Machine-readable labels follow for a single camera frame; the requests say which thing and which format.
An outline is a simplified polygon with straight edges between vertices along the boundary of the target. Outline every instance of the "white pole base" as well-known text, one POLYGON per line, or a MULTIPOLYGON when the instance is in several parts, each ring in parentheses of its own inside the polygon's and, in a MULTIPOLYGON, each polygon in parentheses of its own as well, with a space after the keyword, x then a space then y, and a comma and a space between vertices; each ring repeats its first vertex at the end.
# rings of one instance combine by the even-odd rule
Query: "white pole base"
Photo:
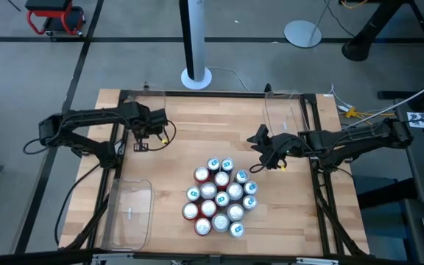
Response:
POLYGON ((314 35, 312 32, 315 24, 308 21, 293 21, 284 28, 284 36, 286 39, 300 48, 311 48, 316 46, 322 40, 322 32, 317 27, 314 35))
POLYGON ((189 78, 188 69, 184 69, 181 73, 181 82, 183 85, 191 90, 201 90, 207 88, 212 82, 212 73, 207 67, 205 68, 204 78, 200 81, 194 81, 189 78))

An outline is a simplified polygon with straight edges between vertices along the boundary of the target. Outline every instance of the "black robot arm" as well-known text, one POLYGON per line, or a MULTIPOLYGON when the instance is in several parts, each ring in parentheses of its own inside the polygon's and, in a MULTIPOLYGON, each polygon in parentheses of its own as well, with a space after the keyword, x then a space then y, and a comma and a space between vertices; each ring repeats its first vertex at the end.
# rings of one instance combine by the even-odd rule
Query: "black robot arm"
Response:
POLYGON ((404 149, 412 140, 406 124, 397 119, 339 132, 308 131, 298 132, 297 136, 282 133, 272 137, 262 124, 256 135, 247 139, 254 144, 251 148, 262 154, 259 160, 267 169, 276 169, 279 160, 291 156, 318 158, 320 169, 327 172, 335 171, 345 159, 356 159, 381 147, 404 149))
POLYGON ((147 145, 141 143, 142 139, 160 135, 168 119, 164 109, 150 111, 147 106, 137 102, 100 110, 69 110, 39 123, 40 144, 47 147, 68 146, 77 155, 88 153, 97 156, 102 168, 115 168, 119 162, 113 143, 99 143, 73 132, 78 127, 113 123, 120 123, 131 130, 141 147, 135 149, 146 151, 147 145))

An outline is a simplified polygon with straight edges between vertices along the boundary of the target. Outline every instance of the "red chair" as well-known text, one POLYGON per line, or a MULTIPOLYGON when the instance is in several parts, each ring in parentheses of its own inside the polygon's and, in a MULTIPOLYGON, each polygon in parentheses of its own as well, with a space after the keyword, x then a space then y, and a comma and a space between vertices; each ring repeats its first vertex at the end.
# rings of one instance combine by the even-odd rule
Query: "red chair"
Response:
POLYGON ((84 12, 81 7, 74 7, 72 0, 27 0, 26 8, 27 22, 35 33, 53 36, 54 32, 66 32, 82 37, 82 25, 86 23, 84 12), (42 30, 32 23, 32 14, 47 18, 42 30))

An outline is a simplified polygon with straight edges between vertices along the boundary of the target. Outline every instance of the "soda can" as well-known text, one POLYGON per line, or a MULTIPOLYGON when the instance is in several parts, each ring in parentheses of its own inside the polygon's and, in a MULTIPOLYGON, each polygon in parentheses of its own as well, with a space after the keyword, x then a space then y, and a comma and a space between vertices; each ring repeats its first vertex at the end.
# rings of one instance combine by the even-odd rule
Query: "soda can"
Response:
POLYGON ((234 222, 230 226, 229 233, 232 237, 239 239, 244 235, 244 226, 240 222, 234 222))
POLYGON ((186 220, 194 220, 199 215, 199 209, 197 209, 197 205, 192 202, 186 203, 183 206, 183 217, 186 220))
POLYGON ((194 170, 194 179, 198 183, 206 183, 209 181, 211 176, 209 175, 209 171, 205 167, 199 167, 196 170, 194 170))
POLYGON ((235 181, 244 185, 248 181, 248 172, 246 170, 240 170, 235 174, 235 181))
POLYGON ((212 216, 217 212, 217 206, 215 205, 215 202, 211 200, 205 200, 200 205, 200 212, 203 217, 205 218, 212 218, 212 216))
POLYGON ((218 158, 211 158, 207 161, 207 169, 211 176, 215 176, 215 174, 220 171, 220 160, 218 158))
POLYGON ((255 210, 258 201, 253 195, 247 195, 243 198, 243 208, 247 211, 255 210))
POLYGON ((188 188, 188 190, 185 192, 185 195, 189 202, 198 202, 200 199, 200 190, 196 186, 192 186, 188 188))
POLYGON ((230 226, 228 217, 223 213, 218 213, 212 218, 212 228, 219 233, 225 233, 230 226))
POLYGON ((211 223, 206 218, 201 218, 196 221, 194 230, 199 236, 206 236, 211 232, 211 223))
POLYGON ((230 222, 237 222, 243 219, 244 209, 238 204, 234 203, 227 208, 227 216, 230 222))
POLYGON ((228 183, 230 182, 230 177, 228 177, 228 174, 225 172, 219 172, 215 174, 215 185, 217 185, 217 188, 219 190, 224 191, 227 189, 228 183))
POLYGON ((256 192, 258 192, 258 184, 256 184, 256 182, 254 181, 248 181, 247 183, 244 184, 244 193, 248 194, 248 195, 255 195, 256 192))
POLYGON ((217 187, 213 183, 204 183, 200 186, 200 196, 204 199, 213 199, 217 194, 217 187))
POLYGON ((233 171, 233 160, 232 160, 232 158, 225 158, 222 161, 222 170, 221 171, 227 173, 229 176, 232 174, 232 171, 233 171))
POLYGON ((225 206, 227 206, 229 202, 230 202, 230 197, 228 196, 227 192, 220 191, 215 196, 215 203, 217 204, 217 206, 219 206, 219 208, 222 208, 222 209, 225 208, 225 206))
POLYGON ((231 201, 238 201, 243 196, 243 188, 238 183, 232 183, 227 187, 227 193, 231 201))

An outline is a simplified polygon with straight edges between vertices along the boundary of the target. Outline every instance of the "wooden table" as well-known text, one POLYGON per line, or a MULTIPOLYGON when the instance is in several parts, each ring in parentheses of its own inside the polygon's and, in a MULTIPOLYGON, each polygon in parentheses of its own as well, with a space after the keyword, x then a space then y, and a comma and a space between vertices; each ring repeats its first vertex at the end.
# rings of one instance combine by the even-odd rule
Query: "wooden table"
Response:
MULTIPOLYGON (((103 89, 96 108, 116 107, 118 98, 119 90, 103 89)), ((143 98, 139 102, 148 105, 152 103, 150 100, 153 99, 143 98)), ((322 128, 340 130, 334 98, 317 95, 317 101, 322 128)), ((285 171, 263 170, 252 174, 251 179, 259 186, 258 207, 244 218, 246 234, 243 238, 215 232, 200 237, 194 232, 193 223, 181 215, 186 189, 194 184, 192 172, 198 166, 205 166, 208 158, 230 157, 236 169, 246 170, 258 162, 260 154, 250 149, 246 139, 264 122, 263 106, 263 99, 169 96, 166 112, 177 126, 177 136, 168 147, 159 152, 133 152, 134 140, 129 135, 122 178, 149 180, 155 198, 149 240, 142 252, 322 255, 307 158, 287 158, 285 171)), ((291 106, 295 122, 287 122, 287 126, 296 133, 304 130, 301 109, 298 100, 292 100, 291 106)), ((88 137, 108 141, 111 128, 112 125, 93 126, 88 137)), ((172 126, 168 126, 168 131, 172 134, 172 126)), ((97 163, 94 156, 83 157, 77 177, 97 163)), ((348 165, 341 167, 350 171, 348 165)), ((91 218, 101 173, 102 170, 97 169, 74 190, 60 246, 73 241, 91 218)), ((369 252, 353 181, 341 171, 331 176, 339 220, 357 245, 369 252)), ((331 252, 335 253, 328 220, 327 229, 331 252)))

